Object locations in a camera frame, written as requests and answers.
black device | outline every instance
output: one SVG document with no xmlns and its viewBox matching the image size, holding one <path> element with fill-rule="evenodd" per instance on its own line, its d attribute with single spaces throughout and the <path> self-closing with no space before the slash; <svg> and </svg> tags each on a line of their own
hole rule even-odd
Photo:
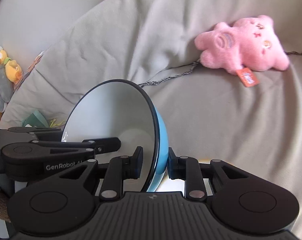
<svg viewBox="0 0 302 240">
<path fill-rule="evenodd" d="M 107 164 L 87 160 L 20 190 L 8 203 L 18 231 L 11 239 L 297 239 L 289 231 L 299 212 L 294 195 L 221 160 L 202 164 L 170 148 L 168 175 L 185 180 L 184 196 L 123 193 L 123 180 L 140 175 L 142 154 L 138 147 Z"/>
</svg>

embroidered eye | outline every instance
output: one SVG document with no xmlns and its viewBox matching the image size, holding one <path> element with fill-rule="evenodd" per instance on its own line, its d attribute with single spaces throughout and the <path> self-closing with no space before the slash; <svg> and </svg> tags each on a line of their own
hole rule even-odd
<svg viewBox="0 0 302 240">
<path fill-rule="evenodd" d="M 262 24 L 257 24 L 256 27 L 257 27 L 259 30 L 264 29 L 264 26 L 263 26 Z"/>
<path fill-rule="evenodd" d="M 264 41 L 264 47 L 270 48 L 272 46 L 270 41 Z"/>
</svg>

pink plush toy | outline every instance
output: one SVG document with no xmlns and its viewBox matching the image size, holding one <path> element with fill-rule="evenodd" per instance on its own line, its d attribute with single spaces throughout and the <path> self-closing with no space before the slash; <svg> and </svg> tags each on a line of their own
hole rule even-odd
<svg viewBox="0 0 302 240">
<path fill-rule="evenodd" d="M 214 30 L 198 35 L 195 46 L 203 50 L 200 61 L 209 68 L 224 68 L 232 75 L 243 65 L 252 70 L 286 70 L 289 59 L 274 33 L 273 20 L 265 15 L 243 18 L 233 27 L 218 23 Z"/>
</svg>

orange tag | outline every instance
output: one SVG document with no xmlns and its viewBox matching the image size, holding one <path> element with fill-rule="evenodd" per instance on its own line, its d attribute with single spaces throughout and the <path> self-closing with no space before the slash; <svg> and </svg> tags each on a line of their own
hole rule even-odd
<svg viewBox="0 0 302 240">
<path fill-rule="evenodd" d="M 259 84 L 259 80 L 248 67 L 236 70 L 236 73 L 246 87 L 253 87 Z"/>
</svg>

